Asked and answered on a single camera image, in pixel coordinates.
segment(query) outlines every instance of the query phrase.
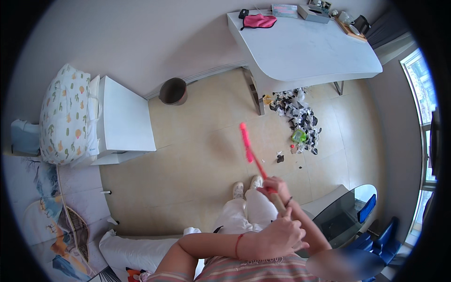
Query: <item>hand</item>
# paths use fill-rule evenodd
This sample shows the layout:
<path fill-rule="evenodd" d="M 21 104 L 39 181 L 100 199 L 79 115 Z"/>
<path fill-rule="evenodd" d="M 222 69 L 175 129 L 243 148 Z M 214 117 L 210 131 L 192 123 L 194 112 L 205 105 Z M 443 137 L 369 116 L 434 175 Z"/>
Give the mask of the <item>hand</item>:
<path fill-rule="evenodd" d="M 254 235 L 256 259 L 282 257 L 310 246 L 302 241 L 305 230 L 301 229 L 299 220 L 291 220 L 291 211 L 288 207 L 283 217 L 279 214 L 268 227 Z"/>
<path fill-rule="evenodd" d="M 286 205 L 288 203 L 288 200 L 291 198 L 290 191 L 288 190 L 285 181 L 283 181 L 283 179 L 281 179 L 280 177 L 268 177 L 263 182 L 263 187 L 257 188 L 258 191 L 260 191 L 269 200 L 271 200 L 267 188 L 273 188 L 275 191 L 277 191 L 284 205 Z"/>

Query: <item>black bracelet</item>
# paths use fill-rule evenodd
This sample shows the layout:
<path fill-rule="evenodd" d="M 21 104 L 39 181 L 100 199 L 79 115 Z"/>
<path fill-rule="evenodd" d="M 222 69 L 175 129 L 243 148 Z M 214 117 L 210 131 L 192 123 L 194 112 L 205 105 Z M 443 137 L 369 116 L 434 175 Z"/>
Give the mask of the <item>black bracelet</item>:
<path fill-rule="evenodd" d="M 290 201 L 293 199 L 293 196 L 291 196 L 289 199 L 288 199 L 288 202 L 286 202 L 286 204 L 285 204 L 285 208 L 288 206 L 288 204 L 290 203 Z"/>

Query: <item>cactus print pillowcase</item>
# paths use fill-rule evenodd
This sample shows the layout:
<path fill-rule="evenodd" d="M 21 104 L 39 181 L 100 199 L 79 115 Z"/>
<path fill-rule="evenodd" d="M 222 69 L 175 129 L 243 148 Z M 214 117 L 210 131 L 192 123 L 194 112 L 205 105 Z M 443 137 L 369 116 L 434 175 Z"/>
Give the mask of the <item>cactus print pillowcase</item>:
<path fill-rule="evenodd" d="M 91 75 L 65 64 L 42 102 L 40 147 L 44 161 L 64 165 L 87 150 L 87 93 Z"/>

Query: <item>metal table leg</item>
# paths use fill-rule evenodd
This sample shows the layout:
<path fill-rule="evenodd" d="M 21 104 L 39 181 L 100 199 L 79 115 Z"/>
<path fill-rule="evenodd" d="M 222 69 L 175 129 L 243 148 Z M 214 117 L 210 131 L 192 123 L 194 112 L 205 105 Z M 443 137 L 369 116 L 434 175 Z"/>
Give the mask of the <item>metal table leg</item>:
<path fill-rule="evenodd" d="M 257 112 L 259 113 L 259 115 L 262 116 L 265 114 L 265 104 L 263 103 L 263 96 L 260 99 L 258 98 L 257 89 L 255 88 L 254 80 L 250 70 L 244 69 L 244 76 L 246 78 L 246 82 L 249 83 L 249 88 L 251 90 L 252 97 L 254 98 L 254 101 L 257 106 Z"/>
<path fill-rule="evenodd" d="M 343 80 L 343 81 L 341 82 L 341 87 L 339 87 L 339 86 L 338 86 L 338 82 L 334 81 L 334 85 L 335 85 L 335 88 L 337 88 L 337 91 L 338 91 L 338 95 L 339 95 L 339 96 L 343 95 L 343 83 L 344 83 L 344 82 L 345 82 L 345 81 Z"/>

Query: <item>green plastic bag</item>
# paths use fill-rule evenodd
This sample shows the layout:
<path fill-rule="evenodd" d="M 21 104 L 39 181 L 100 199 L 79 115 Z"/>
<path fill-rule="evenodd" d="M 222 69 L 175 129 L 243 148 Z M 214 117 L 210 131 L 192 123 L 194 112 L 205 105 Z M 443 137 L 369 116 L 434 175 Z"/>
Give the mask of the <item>green plastic bag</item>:
<path fill-rule="evenodd" d="M 302 130 L 296 129 L 293 132 L 293 136 L 291 136 L 291 140 L 298 142 L 298 143 L 303 143 L 307 140 L 307 135 Z"/>

